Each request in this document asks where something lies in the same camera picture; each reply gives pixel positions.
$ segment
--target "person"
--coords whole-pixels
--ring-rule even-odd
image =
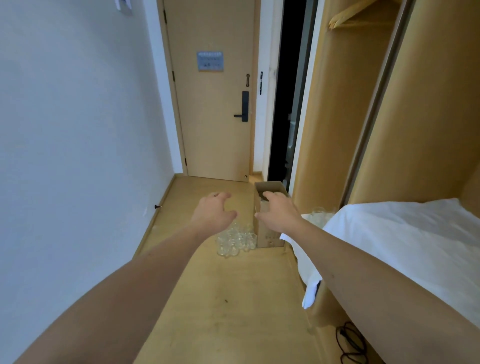
[[[303,248],[386,363],[477,362],[480,330],[453,308],[377,258],[304,220],[283,194],[264,196],[270,211],[255,217]],[[93,287],[17,363],[132,363],[195,250],[237,216],[224,209],[229,197],[223,192],[203,197],[187,226]]]

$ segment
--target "wooden floor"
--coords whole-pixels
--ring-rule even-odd
[[[227,209],[252,222],[253,185],[177,178],[142,252],[184,226],[198,200],[228,191]],[[283,248],[225,259],[210,238],[197,250],[135,363],[319,363],[301,307],[298,280]]]

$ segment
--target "person's left arm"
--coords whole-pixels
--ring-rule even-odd
[[[200,200],[190,223],[105,278],[20,356],[17,364],[132,363],[193,253],[237,216],[230,194]]]

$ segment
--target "dark doorway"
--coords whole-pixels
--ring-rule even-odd
[[[288,188],[317,0],[285,0],[268,181]]]

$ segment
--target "cardboard box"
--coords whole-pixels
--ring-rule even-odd
[[[270,209],[270,203],[264,197],[263,192],[281,192],[285,196],[288,193],[280,181],[269,182],[256,182],[255,183],[255,195],[254,195],[254,212],[268,212]],[[257,247],[258,248],[271,248],[276,246],[283,246],[284,241],[280,240],[280,233],[270,230],[264,223],[253,218],[253,229],[257,234]]]

